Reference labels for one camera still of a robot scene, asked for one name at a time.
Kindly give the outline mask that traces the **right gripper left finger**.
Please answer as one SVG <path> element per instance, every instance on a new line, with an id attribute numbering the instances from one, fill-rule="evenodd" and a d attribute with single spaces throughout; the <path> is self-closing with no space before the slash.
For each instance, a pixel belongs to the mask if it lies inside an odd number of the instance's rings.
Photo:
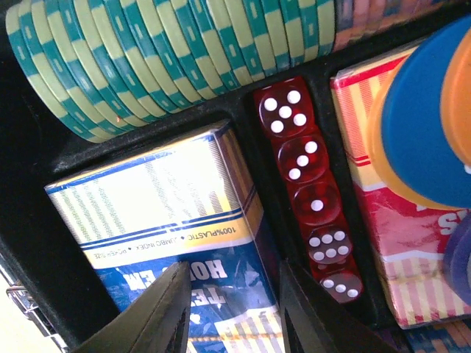
<path id="1" fill-rule="evenodd" d="M 175 263 L 75 352 L 185 352 L 191 313 L 189 264 Z"/>

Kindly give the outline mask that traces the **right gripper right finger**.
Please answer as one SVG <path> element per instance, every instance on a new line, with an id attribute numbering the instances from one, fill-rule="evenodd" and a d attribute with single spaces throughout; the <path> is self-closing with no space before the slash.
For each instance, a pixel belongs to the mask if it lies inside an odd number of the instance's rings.
<path id="1" fill-rule="evenodd" d="M 279 304 L 286 352 L 396 351 L 288 260 L 280 263 Z"/>

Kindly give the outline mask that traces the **red die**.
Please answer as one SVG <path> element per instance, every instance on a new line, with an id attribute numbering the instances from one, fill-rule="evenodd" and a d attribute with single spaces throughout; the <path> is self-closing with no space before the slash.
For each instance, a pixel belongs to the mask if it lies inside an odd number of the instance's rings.
<path id="1" fill-rule="evenodd" d="M 329 168 L 327 148 L 318 134 L 287 140 L 280 145 L 276 158 L 284 180 L 297 184 L 312 182 Z"/>
<path id="2" fill-rule="evenodd" d="M 270 139 L 289 139 L 315 130 L 314 107 L 301 76 L 255 90 L 259 121 Z"/>
<path id="3" fill-rule="evenodd" d="M 350 229 L 343 220 L 320 225 L 303 225 L 302 239 L 309 260 L 315 265 L 345 261 L 353 250 Z"/>
<path id="4" fill-rule="evenodd" d="M 329 223 L 341 213 L 339 192 L 327 182 L 301 187 L 294 193 L 292 206 L 297 220 L 311 226 Z"/>
<path id="5" fill-rule="evenodd" d="M 349 268 L 313 269 L 314 278 L 340 304 L 354 302 L 364 292 L 359 273 Z"/>

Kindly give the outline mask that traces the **aluminium poker case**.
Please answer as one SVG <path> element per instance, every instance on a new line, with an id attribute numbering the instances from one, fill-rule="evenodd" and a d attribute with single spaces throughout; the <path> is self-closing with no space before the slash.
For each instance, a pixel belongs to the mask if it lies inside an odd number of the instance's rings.
<path id="1" fill-rule="evenodd" d="M 338 71 L 435 32 L 470 12 L 468 1 L 447 5 L 425 17 L 363 39 L 341 51 L 229 92 L 106 143 L 89 143 L 61 124 L 34 92 L 6 34 L 1 35 L 1 253 L 69 347 L 75 348 L 118 315 L 118 309 L 79 249 L 45 185 L 67 174 L 191 129 L 229 118 L 255 181 L 282 257 L 295 267 L 310 299 L 318 293 L 307 277 L 307 257 L 277 175 L 271 146 L 255 116 L 252 92 L 303 76 L 314 98 L 317 123 L 326 140 L 339 184 L 354 255 L 366 295 L 347 311 L 370 329 L 395 321 L 375 270 L 372 247 L 344 153 L 330 92 Z"/>

